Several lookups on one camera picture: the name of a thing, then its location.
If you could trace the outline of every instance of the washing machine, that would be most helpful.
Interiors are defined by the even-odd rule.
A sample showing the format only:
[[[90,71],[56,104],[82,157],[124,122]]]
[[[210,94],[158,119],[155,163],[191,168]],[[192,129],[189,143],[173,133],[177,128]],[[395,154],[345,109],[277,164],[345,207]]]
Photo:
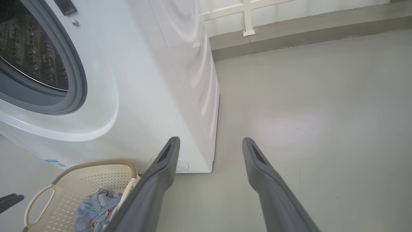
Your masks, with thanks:
[[[0,134],[62,169],[139,173],[178,136],[176,172],[212,171],[220,87],[197,0],[0,4]]]

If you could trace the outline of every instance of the baseboard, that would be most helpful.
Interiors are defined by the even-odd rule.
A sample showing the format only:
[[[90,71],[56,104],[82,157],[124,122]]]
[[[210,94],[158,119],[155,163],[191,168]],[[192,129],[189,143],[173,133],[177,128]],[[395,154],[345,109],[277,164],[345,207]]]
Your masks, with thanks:
[[[345,38],[412,29],[412,1],[376,5],[292,19],[210,37],[215,61]]]

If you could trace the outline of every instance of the label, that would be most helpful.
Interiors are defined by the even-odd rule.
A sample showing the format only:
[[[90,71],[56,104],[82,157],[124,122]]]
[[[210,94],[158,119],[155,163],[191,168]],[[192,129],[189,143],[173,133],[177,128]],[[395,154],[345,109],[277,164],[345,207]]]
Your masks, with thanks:
[[[60,163],[59,161],[55,160],[55,159],[45,159],[45,161],[51,163],[53,166],[57,167],[60,170],[67,170],[69,167]]]

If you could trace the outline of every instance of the blue garment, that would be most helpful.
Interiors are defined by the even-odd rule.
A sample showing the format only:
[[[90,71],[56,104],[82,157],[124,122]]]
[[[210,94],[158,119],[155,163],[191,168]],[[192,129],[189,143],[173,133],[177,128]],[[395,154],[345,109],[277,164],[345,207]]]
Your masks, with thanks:
[[[77,208],[75,215],[76,232],[102,232],[103,226],[110,222],[112,210],[122,197],[118,193],[115,198],[106,189],[99,189],[95,194],[85,197]]]

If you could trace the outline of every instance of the laundry basket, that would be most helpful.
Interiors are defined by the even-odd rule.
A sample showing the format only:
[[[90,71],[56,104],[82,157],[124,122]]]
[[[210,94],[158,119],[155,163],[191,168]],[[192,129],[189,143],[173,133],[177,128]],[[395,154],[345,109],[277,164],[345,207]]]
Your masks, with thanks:
[[[27,206],[23,232],[74,232],[75,213],[82,199],[104,188],[113,195],[123,193],[119,207],[140,177],[136,167],[124,160],[100,161],[71,167],[37,193]],[[47,190],[52,194],[38,219],[28,217],[36,200]]]

